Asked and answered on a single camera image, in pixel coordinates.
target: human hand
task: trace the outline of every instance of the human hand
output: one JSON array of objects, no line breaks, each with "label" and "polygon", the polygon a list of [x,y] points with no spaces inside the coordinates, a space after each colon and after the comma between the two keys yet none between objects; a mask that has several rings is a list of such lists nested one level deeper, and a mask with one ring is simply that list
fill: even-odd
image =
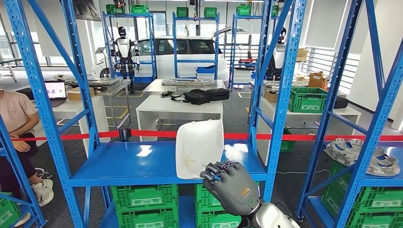
[{"label": "human hand", "polygon": [[12,143],[14,148],[19,152],[28,152],[31,149],[31,147],[24,141],[15,141]]}]

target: person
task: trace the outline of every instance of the person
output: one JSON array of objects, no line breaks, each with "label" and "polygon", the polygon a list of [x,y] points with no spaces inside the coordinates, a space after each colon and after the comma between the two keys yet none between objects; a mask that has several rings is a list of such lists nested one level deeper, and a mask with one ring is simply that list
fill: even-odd
[{"label": "person", "polygon": [[[11,139],[34,137],[34,127],[39,123],[38,112],[33,103],[24,94],[0,89],[0,115],[7,127]],[[53,182],[41,179],[29,158],[36,154],[36,141],[13,141],[25,174],[35,192],[38,204],[43,207],[54,197]],[[1,191],[11,192],[15,198],[21,199],[19,182],[7,158],[0,157]]]}]

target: green plastic crate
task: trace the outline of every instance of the green plastic crate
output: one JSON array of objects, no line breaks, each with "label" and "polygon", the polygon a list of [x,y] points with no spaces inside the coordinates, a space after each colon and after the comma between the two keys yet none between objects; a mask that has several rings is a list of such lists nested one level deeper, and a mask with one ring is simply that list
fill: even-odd
[{"label": "green plastic crate", "polygon": [[[345,166],[333,161],[330,176],[336,175]],[[337,178],[329,186],[344,196],[351,173],[348,172]],[[402,187],[362,187],[354,208],[360,213],[367,212],[400,212],[403,211],[403,188]]]},{"label": "green plastic crate", "polygon": [[148,13],[148,6],[147,5],[131,5],[130,13],[131,14],[146,14],[146,13]]},{"label": "green plastic crate", "polygon": [[17,204],[8,199],[0,199],[0,227],[9,227],[21,217],[21,211]]},{"label": "green plastic crate", "polygon": [[321,88],[291,88],[288,110],[295,113],[322,113],[327,92]]},{"label": "green plastic crate", "polygon": [[230,215],[225,211],[196,212],[197,228],[236,228],[240,221],[240,216]]},{"label": "green plastic crate", "polygon": [[179,18],[187,18],[189,16],[188,7],[176,7],[176,16]]},{"label": "green plastic crate", "polygon": [[[284,129],[283,134],[291,134],[289,129]],[[280,152],[293,152],[295,147],[295,141],[281,141]]]},{"label": "green plastic crate", "polygon": [[178,207],[117,213],[119,228],[178,228]]},{"label": "green plastic crate", "polygon": [[177,184],[112,186],[116,211],[139,211],[178,206]]},{"label": "green plastic crate", "polygon": [[107,14],[125,13],[124,7],[116,7],[114,4],[106,5]]},{"label": "green plastic crate", "polygon": [[403,212],[358,213],[352,211],[345,228],[402,228]]},{"label": "green plastic crate", "polygon": [[252,11],[252,7],[244,4],[237,6],[237,14],[240,16],[249,16]]},{"label": "green plastic crate", "polygon": [[280,11],[280,6],[274,5],[273,9],[271,10],[271,16],[272,17],[277,17],[279,11]]},{"label": "green plastic crate", "polygon": [[194,199],[196,211],[222,211],[221,203],[216,199],[203,184],[195,184]]},{"label": "green plastic crate", "polygon": [[205,18],[215,18],[215,17],[217,17],[217,8],[215,8],[215,7],[204,7],[204,17]]}]

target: black bag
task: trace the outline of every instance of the black bag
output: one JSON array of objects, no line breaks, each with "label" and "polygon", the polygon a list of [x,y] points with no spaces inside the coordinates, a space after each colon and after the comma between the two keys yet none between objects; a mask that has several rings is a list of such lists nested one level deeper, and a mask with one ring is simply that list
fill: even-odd
[{"label": "black bag", "polygon": [[189,91],[188,93],[181,94],[178,96],[171,96],[171,100],[173,101],[179,101],[177,100],[178,97],[185,95],[185,99],[182,100],[185,103],[191,103],[192,105],[201,105],[205,103],[210,102],[210,94],[206,91],[200,90],[200,89],[193,89]]},{"label": "black bag", "polygon": [[211,101],[222,101],[230,98],[230,92],[223,88],[209,89],[207,93],[209,93]]}]

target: humanoid robot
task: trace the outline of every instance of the humanoid robot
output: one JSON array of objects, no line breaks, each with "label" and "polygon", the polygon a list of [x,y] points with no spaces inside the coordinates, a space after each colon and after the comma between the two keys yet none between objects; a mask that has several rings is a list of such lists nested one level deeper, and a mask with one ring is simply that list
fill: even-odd
[{"label": "humanoid robot", "polygon": [[273,51],[273,56],[270,59],[269,66],[266,71],[268,81],[279,81],[283,70],[284,53],[286,50],[285,38],[287,30],[283,27],[280,36],[277,40],[276,47]]},{"label": "humanoid robot", "polygon": [[133,69],[133,60],[132,60],[132,47],[134,47],[135,57],[136,57],[136,69],[140,68],[140,59],[139,59],[139,49],[138,49],[138,41],[131,41],[129,38],[126,38],[126,29],[124,27],[118,28],[120,38],[117,38],[115,41],[110,41],[111,45],[117,46],[117,52],[115,52],[115,56],[119,57],[118,62],[115,63],[115,68],[120,69],[120,73],[124,79],[127,79],[127,71],[126,66],[129,72],[130,82],[130,93],[133,93],[133,78],[134,78],[134,69]]},{"label": "humanoid robot", "polygon": [[238,228],[300,228],[291,215],[259,197],[255,181],[239,162],[210,163],[200,177],[228,213],[241,216]]}]

